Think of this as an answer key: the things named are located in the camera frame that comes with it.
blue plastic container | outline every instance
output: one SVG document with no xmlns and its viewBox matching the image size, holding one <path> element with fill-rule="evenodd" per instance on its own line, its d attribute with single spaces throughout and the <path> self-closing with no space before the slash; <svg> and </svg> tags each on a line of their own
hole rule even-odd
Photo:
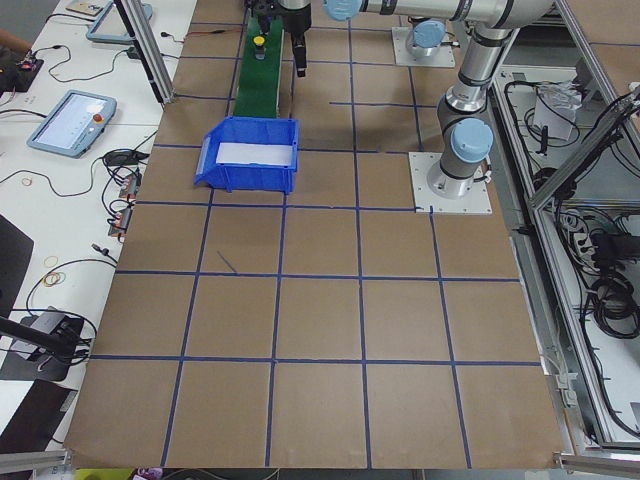
<svg viewBox="0 0 640 480">
<path fill-rule="evenodd" d="M 237 189 L 291 193 L 298 170 L 298 132 L 298 121 L 294 119 L 227 117 L 204 137 L 194 183 L 206 182 L 228 192 Z M 229 144 L 246 144 L 248 150 L 243 158 L 231 161 L 225 158 L 221 163 L 218 153 L 222 144 L 227 144 L 224 148 L 241 146 Z M 264 159 L 261 162 L 260 145 L 289 147 L 290 163 L 267 164 Z"/>
</svg>

white mounting plate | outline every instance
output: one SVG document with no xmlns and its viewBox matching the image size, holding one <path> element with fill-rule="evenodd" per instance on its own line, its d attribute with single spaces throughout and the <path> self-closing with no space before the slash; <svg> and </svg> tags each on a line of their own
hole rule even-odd
<svg viewBox="0 0 640 480">
<path fill-rule="evenodd" d="M 436 68 L 454 68 L 456 60 L 453 57 L 453 49 L 451 47 L 440 47 L 435 55 L 430 57 L 415 58 L 407 51 L 405 42 L 409 35 L 410 27 L 392 27 L 391 36 L 393 37 L 393 51 L 396 54 L 396 65 L 405 67 L 436 67 Z"/>
<path fill-rule="evenodd" d="M 448 213 L 457 215 L 491 215 L 491 201 L 485 182 L 474 183 L 469 193 L 458 200 L 449 200 L 435 194 L 427 185 L 427 173 L 431 166 L 440 161 L 441 153 L 409 152 L 413 200 L 417 213 Z M 476 177 L 482 176 L 478 167 Z"/>
</svg>

blue bin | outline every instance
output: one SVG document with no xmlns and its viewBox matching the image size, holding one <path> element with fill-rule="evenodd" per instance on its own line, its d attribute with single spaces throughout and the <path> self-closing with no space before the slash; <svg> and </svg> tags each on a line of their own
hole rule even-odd
<svg viewBox="0 0 640 480">
<path fill-rule="evenodd" d="M 298 170 L 298 132 L 294 119 L 227 117 L 204 137 L 194 183 L 228 192 L 291 193 Z"/>
</svg>

tablet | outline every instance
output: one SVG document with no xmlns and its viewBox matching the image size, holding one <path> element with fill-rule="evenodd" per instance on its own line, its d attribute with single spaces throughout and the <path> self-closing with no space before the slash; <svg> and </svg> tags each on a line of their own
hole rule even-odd
<svg viewBox="0 0 640 480">
<path fill-rule="evenodd" d="M 79 157 L 104 131 L 116 111 L 111 97 L 69 90 L 27 140 L 27 145 Z"/>
<path fill-rule="evenodd" d="M 151 5 L 143 3 L 142 9 L 145 17 L 149 20 L 153 14 L 153 8 Z M 86 36 L 92 42 L 98 43 L 120 43 L 124 45 L 133 43 L 129 33 L 127 33 L 127 27 L 124 26 L 120 13 L 113 2 L 109 2 L 100 12 L 100 15 L 96 17 Z"/>
</svg>

metal plate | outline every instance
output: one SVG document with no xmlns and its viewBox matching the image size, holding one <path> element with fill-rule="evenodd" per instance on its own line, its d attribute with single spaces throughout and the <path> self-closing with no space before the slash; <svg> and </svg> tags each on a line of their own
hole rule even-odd
<svg viewBox="0 0 640 480">
<path fill-rule="evenodd" d="M 454 68 L 456 66 L 456 60 L 453 57 L 453 49 L 451 47 L 440 47 L 438 52 L 431 57 L 415 58 L 411 55 L 405 46 L 409 30 L 410 27 L 393 27 L 391 29 L 393 51 L 396 54 L 396 65 L 436 68 Z"/>
<path fill-rule="evenodd" d="M 449 200 L 435 194 L 427 185 L 427 173 L 431 166 L 440 160 L 441 153 L 409 152 L 411 167 L 411 183 L 413 184 L 413 200 L 418 213 L 457 214 L 457 215 L 491 215 L 491 201 L 484 182 L 474 183 L 467 195 L 459 200 Z M 482 176 L 478 168 L 476 177 Z"/>
</svg>

